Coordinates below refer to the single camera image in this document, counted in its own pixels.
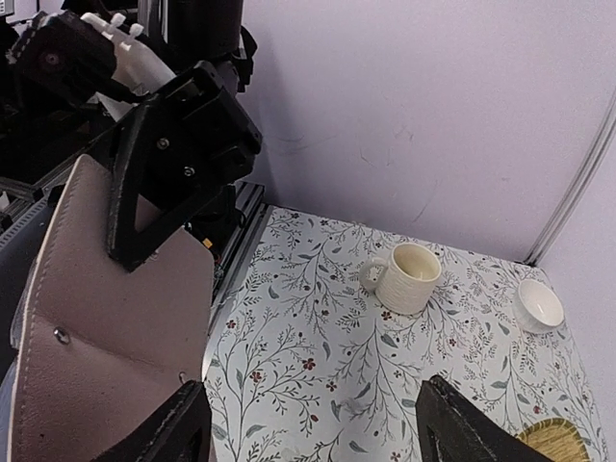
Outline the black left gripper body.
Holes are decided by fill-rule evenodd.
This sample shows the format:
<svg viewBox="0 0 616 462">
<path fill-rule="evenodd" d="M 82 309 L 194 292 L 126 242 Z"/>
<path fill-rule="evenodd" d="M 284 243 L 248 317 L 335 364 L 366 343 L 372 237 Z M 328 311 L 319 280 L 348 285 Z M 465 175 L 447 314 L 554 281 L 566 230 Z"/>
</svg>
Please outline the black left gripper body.
<svg viewBox="0 0 616 462">
<path fill-rule="evenodd" d="M 262 135 L 216 68 L 200 61 L 157 90 L 134 90 L 130 81 L 111 79 L 102 92 L 138 107 L 146 98 L 161 95 L 189 133 L 206 151 L 206 159 L 219 169 L 228 185 L 251 172 L 261 151 Z M 115 124 L 110 155 L 115 160 Z"/>
</svg>

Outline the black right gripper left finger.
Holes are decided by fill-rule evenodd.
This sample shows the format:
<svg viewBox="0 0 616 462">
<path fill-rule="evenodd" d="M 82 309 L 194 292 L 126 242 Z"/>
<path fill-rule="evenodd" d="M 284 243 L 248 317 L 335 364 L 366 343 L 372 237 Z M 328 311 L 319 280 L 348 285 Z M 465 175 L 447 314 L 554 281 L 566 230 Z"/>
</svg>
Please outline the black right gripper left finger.
<svg viewBox="0 0 616 462">
<path fill-rule="evenodd" d="M 98 462 L 209 462 L 212 410 L 200 381 L 184 383 L 122 441 L 96 457 Z"/>
</svg>

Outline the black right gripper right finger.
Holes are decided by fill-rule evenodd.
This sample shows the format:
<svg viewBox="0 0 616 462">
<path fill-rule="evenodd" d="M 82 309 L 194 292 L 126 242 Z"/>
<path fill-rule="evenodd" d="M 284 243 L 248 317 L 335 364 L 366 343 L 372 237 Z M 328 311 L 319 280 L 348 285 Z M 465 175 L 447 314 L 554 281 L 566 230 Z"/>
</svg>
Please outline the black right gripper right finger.
<svg viewBox="0 0 616 462">
<path fill-rule="evenodd" d="M 422 382 L 415 404 L 423 461 L 546 461 L 501 429 L 443 377 Z"/>
</svg>

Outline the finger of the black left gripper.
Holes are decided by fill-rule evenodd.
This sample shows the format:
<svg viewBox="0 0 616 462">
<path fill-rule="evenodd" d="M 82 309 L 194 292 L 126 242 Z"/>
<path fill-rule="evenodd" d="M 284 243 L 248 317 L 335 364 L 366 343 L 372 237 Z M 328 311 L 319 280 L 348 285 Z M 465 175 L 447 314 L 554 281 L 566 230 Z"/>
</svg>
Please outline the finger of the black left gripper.
<svg viewBox="0 0 616 462">
<path fill-rule="evenodd" d="M 115 128 L 107 251 L 132 272 L 226 184 L 161 95 Z"/>
</svg>

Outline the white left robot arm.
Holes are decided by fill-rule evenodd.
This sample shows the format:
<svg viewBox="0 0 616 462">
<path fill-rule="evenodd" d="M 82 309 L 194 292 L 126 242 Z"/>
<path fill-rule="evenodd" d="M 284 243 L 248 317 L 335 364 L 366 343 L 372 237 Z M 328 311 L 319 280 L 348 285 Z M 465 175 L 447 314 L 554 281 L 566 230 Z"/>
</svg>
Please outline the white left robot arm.
<svg viewBox="0 0 616 462">
<path fill-rule="evenodd" d="M 239 1 L 66 1 L 1 25 L 1 190 L 42 198 L 74 152 L 112 174 L 107 249 L 133 270 L 179 229 L 216 258 L 244 226 L 262 135 L 238 94 L 258 45 Z"/>
</svg>

